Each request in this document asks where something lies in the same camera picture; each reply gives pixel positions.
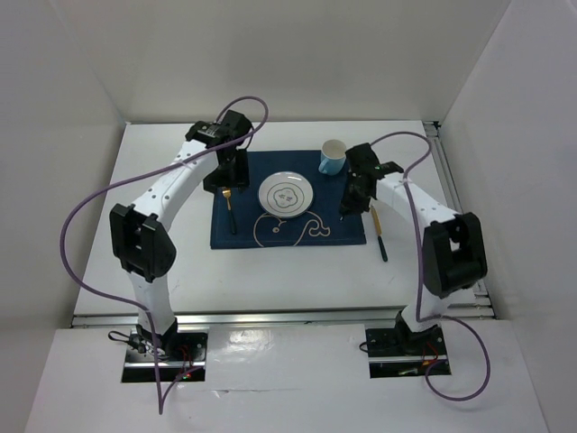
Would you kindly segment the gold fork dark handle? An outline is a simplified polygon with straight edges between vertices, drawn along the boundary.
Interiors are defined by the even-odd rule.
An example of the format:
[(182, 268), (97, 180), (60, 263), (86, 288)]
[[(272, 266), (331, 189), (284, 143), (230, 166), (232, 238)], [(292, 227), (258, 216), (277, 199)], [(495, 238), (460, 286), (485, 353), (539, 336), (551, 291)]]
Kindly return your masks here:
[(236, 235), (237, 234), (237, 225), (236, 225), (234, 210), (233, 210), (232, 201), (231, 201), (232, 191), (228, 188), (224, 188), (224, 189), (222, 189), (222, 195), (223, 195), (225, 203), (226, 203), (230, 233), (232, 235)]

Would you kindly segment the light blue mug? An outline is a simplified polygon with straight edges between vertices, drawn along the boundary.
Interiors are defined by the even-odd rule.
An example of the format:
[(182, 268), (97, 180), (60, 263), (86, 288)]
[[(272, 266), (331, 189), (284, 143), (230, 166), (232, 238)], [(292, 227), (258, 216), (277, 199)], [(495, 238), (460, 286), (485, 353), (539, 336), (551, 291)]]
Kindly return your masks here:
[(339, 140), (329, 140), (321, 147), (318, 171), (326, 176), (337, 175), (346, 161), (347, 146)]

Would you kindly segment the blue whale placemat cloth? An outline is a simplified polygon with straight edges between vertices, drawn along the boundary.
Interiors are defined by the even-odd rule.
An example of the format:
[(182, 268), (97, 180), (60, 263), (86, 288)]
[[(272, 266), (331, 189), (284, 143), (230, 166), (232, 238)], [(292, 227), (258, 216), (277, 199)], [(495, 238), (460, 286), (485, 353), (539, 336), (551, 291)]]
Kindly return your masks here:
[[(213, 250), (281, 246), (336, 246), (366, 243), (362, 217), (341, 217), (339, 206), (348, 167), (334, 176), (318, 171), (319, 151), (248, 152), (250, 186), (232, 190), (231, 206), (236, 232), (232, 233), (226, 200), (221, 193), (214, 198), (210, 233)], [(294, 218), (267, 213), (258, 199), (262, 182), (270, 175), (296, 172), (308, 180), (313, 190), (312, 205)]]

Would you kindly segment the white plate blue rim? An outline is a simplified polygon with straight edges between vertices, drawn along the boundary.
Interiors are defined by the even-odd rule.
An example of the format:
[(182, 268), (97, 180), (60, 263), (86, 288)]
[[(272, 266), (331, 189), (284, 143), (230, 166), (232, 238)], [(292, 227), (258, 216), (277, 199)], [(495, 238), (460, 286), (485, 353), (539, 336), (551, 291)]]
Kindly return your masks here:
[(258, 189), (262, 209), (279, 218), (303, 215), (313, 204), (315, 194), (309, 180), (299, 173), (280, 171), (265, 178)]

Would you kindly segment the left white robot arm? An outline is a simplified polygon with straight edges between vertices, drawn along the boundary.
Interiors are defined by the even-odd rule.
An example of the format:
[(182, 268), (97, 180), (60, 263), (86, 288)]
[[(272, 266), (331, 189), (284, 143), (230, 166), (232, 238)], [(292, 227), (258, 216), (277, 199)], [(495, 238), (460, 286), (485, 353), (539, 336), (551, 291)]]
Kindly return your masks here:
[(249, 119), (233, 110), (221, 121), (193, 124), (173, 162), (176, 169), (162, 174), (130, 205), (114, 205), (109, 214), (113, 254), (132, 283), (135, 300), (151, 313), (139, 312), (137, 333), (159, 360), (171, 358), (178, 349), (178, 321), (168, 289), (168, 272), (177, 256), (169, 237), (173, 220), (198, 186), (215, 194), (250, 185), (247, 151), (237, 144), (189, 163), (184, 160), (235, 139), (243, 143), (251, 128)]

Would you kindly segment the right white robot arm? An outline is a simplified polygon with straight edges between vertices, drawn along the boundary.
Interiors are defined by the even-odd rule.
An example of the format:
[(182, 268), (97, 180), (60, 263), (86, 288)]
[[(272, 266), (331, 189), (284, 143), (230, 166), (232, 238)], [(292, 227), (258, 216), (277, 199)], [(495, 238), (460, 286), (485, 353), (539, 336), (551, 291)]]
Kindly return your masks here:
[(373, 200), (392, 208), (414, 226), (417, 240), (417, 294), (396, 316), (395, 347), (414, 354), (426, 343), (459, 290), (469, 289), (488, 271), (481, 222), (441, 204), (395, 162), (381, 163), (367, 143), (348, 150), (349, 164), (341, 216), (370, 210)]

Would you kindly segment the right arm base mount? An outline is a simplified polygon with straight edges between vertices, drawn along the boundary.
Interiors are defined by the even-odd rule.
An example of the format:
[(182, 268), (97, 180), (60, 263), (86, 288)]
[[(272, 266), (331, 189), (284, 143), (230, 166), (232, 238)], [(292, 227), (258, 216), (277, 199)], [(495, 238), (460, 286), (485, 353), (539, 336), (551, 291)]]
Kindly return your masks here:
[(367, 328), (358, 348), (368, 356), (372, 379), (424, 376), (428, 368), (432, 376), (452, 374), (440, 327), (405, 345), (393, 328)]

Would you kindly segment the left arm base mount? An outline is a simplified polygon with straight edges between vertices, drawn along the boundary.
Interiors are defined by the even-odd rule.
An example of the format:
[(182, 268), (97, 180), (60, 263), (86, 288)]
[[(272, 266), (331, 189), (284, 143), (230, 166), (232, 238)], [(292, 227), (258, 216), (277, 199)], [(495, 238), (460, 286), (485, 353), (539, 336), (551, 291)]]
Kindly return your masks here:
[[(155, 382), (153, 347), (135, 331), (125, 334), (116, 330), (108, 339), (126, 345), (122, 383)], [(206, 378), (207, 332), (176, 334), (168, 349), (160, 349), (160, 381), (172, 382), (177, 377), (182, 382), (203, 382)]]

